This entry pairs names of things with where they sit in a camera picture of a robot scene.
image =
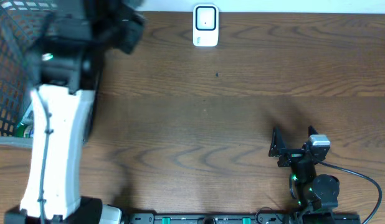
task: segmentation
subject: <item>green led light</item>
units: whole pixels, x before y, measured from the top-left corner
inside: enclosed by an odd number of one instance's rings
[[[46,53],[42,55],[42,61],[48,61],[48,60],[51,60],[52,58],[54,58],[54,56],[53,54],[50,54],[50,53]]]

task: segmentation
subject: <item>white device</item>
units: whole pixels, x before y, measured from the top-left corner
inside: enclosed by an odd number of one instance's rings
[[[198,47],[214,47],[219,41],[219,9],[199,4],[193,11],[192,42]]]
[[[30,217],[40,217],[39,183],[45,148],[44,213],[66,219],[80,206],[79,163],[82,139],[95,91],[78,90],[74,95],[63,86],[44,84],[31,92],[34,109],[34,138],[31,171],[20,210]],[[47,130],[52,130],[46,139]],[[101,224],[119,224],[121,210],[103,205]]]

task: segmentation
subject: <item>white wall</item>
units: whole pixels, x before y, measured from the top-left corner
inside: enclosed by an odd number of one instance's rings
[[[139,10],[191,12],[199,3],[213,3],[222,12],[385,13],[385,0],[143,0]]]

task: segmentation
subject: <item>cable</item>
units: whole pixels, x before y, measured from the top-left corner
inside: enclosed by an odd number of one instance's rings
[[[331,165],[331,164],[322,162],[322,161],[318,160],[315,156],[313,156],[313,154],[311,154],[311,152],[309,152],[309,153],[310,153],[311,157],[314,159],[314,161],[318,162],[319,164],[321,164],[323,166],[330,167],[330,168],[334,168],[334,169],[337,169],[337,170],[341,170],[341,171],[347,172],[349,174],[356,175],[358,177],[361,177],[363,179],[366,179],[366,180],[370,181],[371,183],[373,183],[375,185],[375,187],[377,187],[377,189],[378,189],[378,201],[377,201],[377,204],[375,205],[373,211],[369,214],[369,216],[362,223],[362,224],[367,224],[368,221],[370,221],[370,219],[372,219],[372,217],[375,215],[375,213],[377,212],[379,206],[381,205],[382,190],[381,190],[381,187],[379,186],[379,184],[375,180],[371,179],[370,177],[367,177],[366,175],[360,174],[358,172],[355,172],[355,171],[352,171],[352,170],[349,170],[349,169],[345,169],[345,168],[342,168],[342,167],[338,167],[338,166],[335,166],[335,165]]]
[[[261,212],[264,208],[270,209],[270,210],[274,213],[274,215],[277,217],[277,219],[280,220],[280,222],[282,222],[282,219],[277,215],[277,212],[276,212],[274,209],[272,209],[272,208],[270,208],[270,207],[262,207],[261,209],[259,209],[259,211],[257,211],[257,213],[256,213],[256,215],[255,215],[255,221],[257,222],[257,224],[262,224],[262,223],[259,222],[258,216],[259,216],[260,212]]]
[[[40,38],[44,37],[47,33],[47,31],[50,28],[51,23],[53,23],[55,20],[55,14],[53,12],[48,13],[44,17],[44,23],[42,24],[42,27],[40,28]]]
[[[46,120],[46,128],[44,130],[45,132],[45,143],[44,143],[44,150],[43,150],[43,158],[42,158],[42,170],[40,172],[40,182],[39,182],[39,198],[37,201],[40,203],[40,223],[44,224],[45,223],[45,211],[44,211],[44,204],[45,204],[45,199],[43,198],[44,190],[44,173],[45,173],[45,165],[46,165],[46,160],[47,160],[47,151],[49,149],[49,136],[52,133],[52,130],[50,129],[50,113],[49,109],[43,104],[42,97],[39,94],[39,91],[37,89],[33,90],[35,92],[35,99],[32,100],[39,100],[41,103],[44,114],[45,114],[45,120]]]

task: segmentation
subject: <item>wooden table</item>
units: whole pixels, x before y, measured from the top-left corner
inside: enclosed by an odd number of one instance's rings
[[[379,182],[385,223],[385,15],[221,14],[219,45],[192,42],[191,13],[150,12],[133,55],[108,53],[82,195],[123,208],[255,212],[296,207],[290,169],[267,156],[272,127],[300,147],[312,124],[326,162]],[[30,149],[0,146],[0,222],[18,204]],[[340,179],[339,212],[364,220],[378,193]]]

